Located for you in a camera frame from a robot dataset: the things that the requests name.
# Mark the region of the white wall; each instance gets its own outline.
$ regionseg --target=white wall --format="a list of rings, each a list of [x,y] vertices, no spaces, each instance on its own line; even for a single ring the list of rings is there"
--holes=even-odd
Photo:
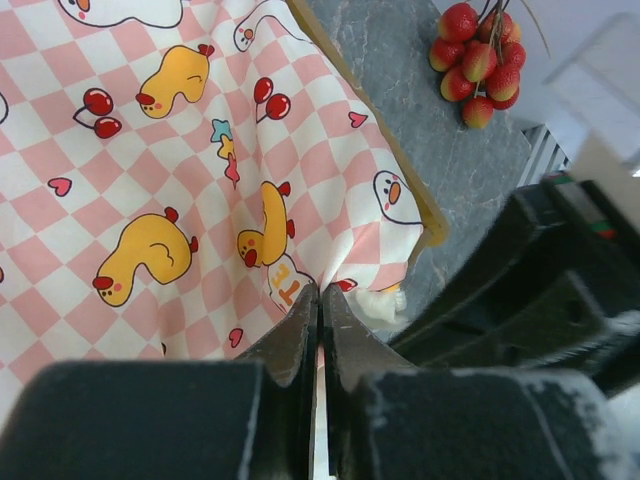
[[[457,0],[432,0],[440,11]],[[525,0],[533,10],[549,43],[552,58],[521,0],[511,0],[507,12],[522,27],[522,44],[527,64],[522,72],[520,98],[510,113],[521,125],[547,125],[567,156],[575,158],[587,128],[581,124],[543,85],[544,79],[610,16],[620,12],[640,13],[638,0]],[[482,10],[484,0],[472,0]]]

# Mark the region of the pink and white checkered pattern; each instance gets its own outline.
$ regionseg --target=pink and white checkered pattern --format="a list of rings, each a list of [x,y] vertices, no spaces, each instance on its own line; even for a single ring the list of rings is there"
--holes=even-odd
[[[91,5],[100,1],[111,0]],[[55,360],[160,358],[162,344],[170,358],[234,357],[279,322],[267,268],[247,268],[236,247],[241,230],[262,230],[264,181],[291,185],[296,231],[286,253],[321,288],[352,278],[377,290],[403,278],[422,226],[389,220],[394,208],[417,214],[409,193],[386,215],[378,203],[376,173],[402,175],[373,115],[314,45],[280,25],[293,22],[280,0],[265,2],[278,20],[260,22],[239,51],[234,30],[258,3],[192,0],[175,28],[135,19],[101,28],[55,1],[0,2],[9,110],[0,124],[0,423],[22,385]],[[135,96],[166,51],[201,43],[215,47],[202,98],[179,95],[164,119],[146,116]],[[290,98],[284,119],[256,124],[261,77]],[[113,99],[109,116],[122,128],[112,138],[72,118],[90,88]],[[368,119],[354,128],[349,112]],[[231,125],[235,189],[211,142],[213,119]],[[53,178],[70,180],[70,191],[56,196]],[[92,287],[98,268],[129,222],[167,206],[199,241],[191,267],[167,285],[138,268],[129,300],[107,305]],[[244,335],[231,345],[235,328]]]

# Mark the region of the cartoon duck print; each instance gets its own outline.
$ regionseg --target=cartoon duck print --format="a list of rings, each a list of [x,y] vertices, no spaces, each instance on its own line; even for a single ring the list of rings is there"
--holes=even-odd
[[[195,103],[204,93],[209,78],[209,57],[212,45],[200,44],[198,51],[176,45],[164,54],[160,68],[142,84],[136,100],[151,118],[164,118],[171,112],[175,97],[181,93],[189,103]]]
[[[164,213],[164,216],[145,214],[132,220],[122,230],[116,249],[100,265],[93,286],[108,305],[120,307],[127,302],[140,265],[147,267],[162,285],[189,270],[192,256],[198,251],[198,239],[187,240],[175,225],[178,221],[175,209],[167,207]]]
[[[9,116],[9,104],[7,103],[7,99],[4,98],[2,92],[0,92],[0,124],[4,122]]]
[[[247,15],[233,31],[233,42],[241,52],[246,52],[256,39],[258,25],[265,18],[275,19],[287,33],[301,42],[312,43],[294,20],[284,0],[264,0]]]
[[[284,198],[291,194],[291,185],[285,182],[276,187],[263,182],[261,187],[264,233],[244,230],[238,235],[238,252],[247,267],[268,267],[284,255],[288,237],[296,234],[293,220],[287,219]]]
[[[382,170],[373,178],[382,215],[400,225],[421,225],[420,211],[409,186],[398,175]]]
[[[173,28],[182,20],[181,0],[58,0],[75,21],[91,27],[113,27],[137,20],[149,27]]]
[[[264,233],[244,230],[238,235],[238,253],[249,268],[267,267],[269,296],[280,310],[287,313],[305,285],[314,283],[306,273],[300,272],[287,255],[289,238],[295,237],[295,224],[287,218],[284,197],[291,194],[291,185],[285,182],[276,187],[264,182],[261,187]]]

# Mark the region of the white duck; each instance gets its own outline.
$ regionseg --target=white duck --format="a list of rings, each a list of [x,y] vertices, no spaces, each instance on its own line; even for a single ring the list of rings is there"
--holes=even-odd
[[[74,20],[92,27],[112,27],[137,20],[149,27],[173,28],[182,20],[181,0],[58,0]]]
[[[409,186],[399,175],[382,170],[373,179],[373,190],[387,220],[401,225],[420,225],[420,211]]]
[[[289,35],[301,42],[311,43],[298,23],[291,15],[291,11],[284,0],[264,0],[259,3],[247,15],[233,31],[233,42],[236,48],[241,52],[246,52],[256,39],[256,30],[258,25],[265,18],[275,19],[284,28]]]

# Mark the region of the star print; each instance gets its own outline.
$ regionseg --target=star print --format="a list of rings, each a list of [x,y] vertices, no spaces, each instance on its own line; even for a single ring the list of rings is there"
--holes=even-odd
[[[211,135],[211,143],[221,142],[222,136],[226,136],[229,140],[233,139],[233,136],[231,135],[231,125],[229,125],[228,120],[214,119],[211,123],[213,125],[213,135]]]
[[[220,141],[222,146],[218,149],[218,156],[220,158],[228,159],[229,157],[235,157],[235,150],[233,148],[233,140],[226,135],[220,135]]]

